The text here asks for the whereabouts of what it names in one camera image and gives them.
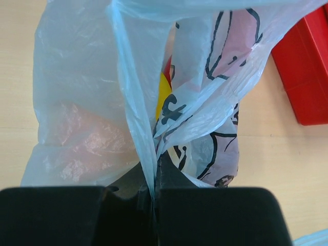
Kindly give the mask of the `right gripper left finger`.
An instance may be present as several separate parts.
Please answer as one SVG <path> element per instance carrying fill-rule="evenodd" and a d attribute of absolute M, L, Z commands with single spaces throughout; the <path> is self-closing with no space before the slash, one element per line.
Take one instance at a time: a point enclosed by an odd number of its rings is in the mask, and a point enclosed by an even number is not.
<path fill-rule="evenodd" d="M 1 245 L 154 245 L 140 165 L 107 187 L 1 191 Z"/>

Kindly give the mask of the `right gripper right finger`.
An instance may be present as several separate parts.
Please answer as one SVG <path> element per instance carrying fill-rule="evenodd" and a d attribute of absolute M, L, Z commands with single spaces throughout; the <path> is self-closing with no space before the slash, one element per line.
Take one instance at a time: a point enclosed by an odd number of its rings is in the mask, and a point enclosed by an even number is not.
<path fill-rule="evenodd" d="M 171 161 L 158 161 L 160 245 L 292 245 L 275 196 L 263 188 L 199 188 Z"/>

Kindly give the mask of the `light blue plastic bag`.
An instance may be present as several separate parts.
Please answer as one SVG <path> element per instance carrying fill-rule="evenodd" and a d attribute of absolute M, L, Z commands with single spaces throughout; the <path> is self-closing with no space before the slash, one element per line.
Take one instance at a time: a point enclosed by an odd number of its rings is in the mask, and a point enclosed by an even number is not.
<path fill-rule="evenodd" d="M 168 153 L 199 188 L 238 172 L 239 102 L 324 1 L 47 1 L 35 31 L 38 143 L 23 187 L 107 187 L 140 165 L 159 244 Z"/>

